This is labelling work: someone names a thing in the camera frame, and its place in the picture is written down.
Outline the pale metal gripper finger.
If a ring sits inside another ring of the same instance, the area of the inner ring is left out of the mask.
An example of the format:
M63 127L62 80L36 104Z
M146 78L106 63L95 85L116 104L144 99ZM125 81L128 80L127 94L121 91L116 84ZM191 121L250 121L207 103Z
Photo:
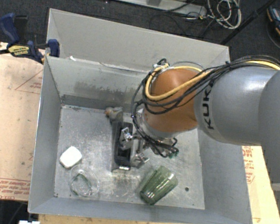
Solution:
M131 166L140 169L149 161L149 157L146 157L143 153L136 153L132 157Z
M128 150L133 145L133 135L130 133L129 129L122 129L119 140L119 148L121 150Z

